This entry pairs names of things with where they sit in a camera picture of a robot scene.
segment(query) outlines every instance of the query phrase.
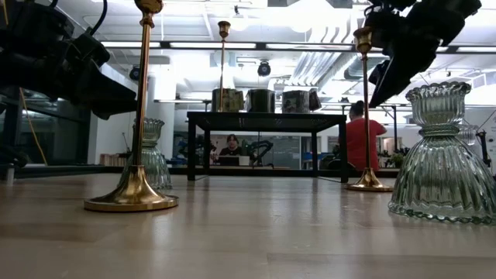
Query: brass candlestick holder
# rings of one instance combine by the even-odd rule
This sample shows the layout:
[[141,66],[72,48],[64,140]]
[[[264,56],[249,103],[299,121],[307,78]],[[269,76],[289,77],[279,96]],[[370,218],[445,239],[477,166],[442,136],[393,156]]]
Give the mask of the brass candlestick holder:
[[219,111],[222,111],[222,98],[224,96],[224,57],[226,52],[226,38],[229,36],[229,30],[231,29],[231,23],[227,21],[220,21],[219,23],[219,35],[222,38],[222,50],[220,59],[220,99],[219,99]]
[[159,13],[164,4],[162,0],[135,0],[143,13],[139,22],[143,27],[141,58],[139,60],[138,107],[136,127],[133,134],[133,165],[127,177],[123,177],[111,193],[84,201],[84,209],[98,212],[141,212],[166,209],[177,206],[177,198],[155,192],[146,181],[145,169],[141,164],[143,141],[143,120],[146,104],[146,75],[150,52],[150,30],[154,27],[153,15]]
[[348,184],[346,188],[354,191],[393,191],[393,188],[382,184],[370,167],[370,123],[369,123],[369,88],[367,76],[367,54],[372,49],[372,29],[363,27],[353,33],[356,50],[362,54],[363,63],[363,103],[365,116],[365,160],[367,167],[363,170],[362,178],[355,184]]

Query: clear glass vase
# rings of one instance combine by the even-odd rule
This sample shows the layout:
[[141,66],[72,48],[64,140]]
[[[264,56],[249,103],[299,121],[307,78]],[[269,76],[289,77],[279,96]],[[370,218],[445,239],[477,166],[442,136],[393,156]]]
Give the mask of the clear glass vase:
[[465,83],[431,84],[407,94],[423,139],[402,164],[389,209],[439,221],[496,223],[496,184],[488,168],[458,139]]
[[460,129],[460,132],[458,133],[458,135],[456,135],[456,137],[467,145],[473,146],[476,139],[475,134],[477,134],[477,130],[479,129],[479,127],[475,125],[459,124],[458,129]]
[[[162,132],[164,122],[159,119],[145,118],[143,125],[143,143],[141,149],[141,163],[145,166],[146,180],[153,190],[167,194],[172,189],[171,176],[167,162],[157,148],[157,141]],[[121,179],[126,177],[129,167],[133,163],[133,155],[127,161]]]

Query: person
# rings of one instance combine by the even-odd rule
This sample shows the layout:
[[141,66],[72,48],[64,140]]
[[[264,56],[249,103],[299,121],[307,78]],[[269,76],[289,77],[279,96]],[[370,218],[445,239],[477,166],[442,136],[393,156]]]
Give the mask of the person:
[[241,147],[239,147],[238,138],[234,134],[227,137],[227,147],[220,151],[219,156],[241,156]]
[[[367,166],[365,160],[365,119],[363,118],[363,101],[351,105],[350,122],[346,124],[346,147],[348,149],[348,162],[359,171]],[[370,121],[370,167],[374,171],[379,170],[379,158],[377,157],[377,136],[384,135],[387,130],[379,122]]]

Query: red shirt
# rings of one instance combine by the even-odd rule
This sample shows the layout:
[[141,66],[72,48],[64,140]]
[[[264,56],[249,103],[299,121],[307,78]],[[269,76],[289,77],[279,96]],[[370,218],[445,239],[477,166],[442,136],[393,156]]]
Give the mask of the red shirt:
[[[379,170],[377,157],[377,136],[386,133],[386,129],[375,120],[370,120],[370,167]],[[346,124],[346,147],[348,149],[348,162],[361,171],[366,166],[365,162],[365,119],[355,119]]]

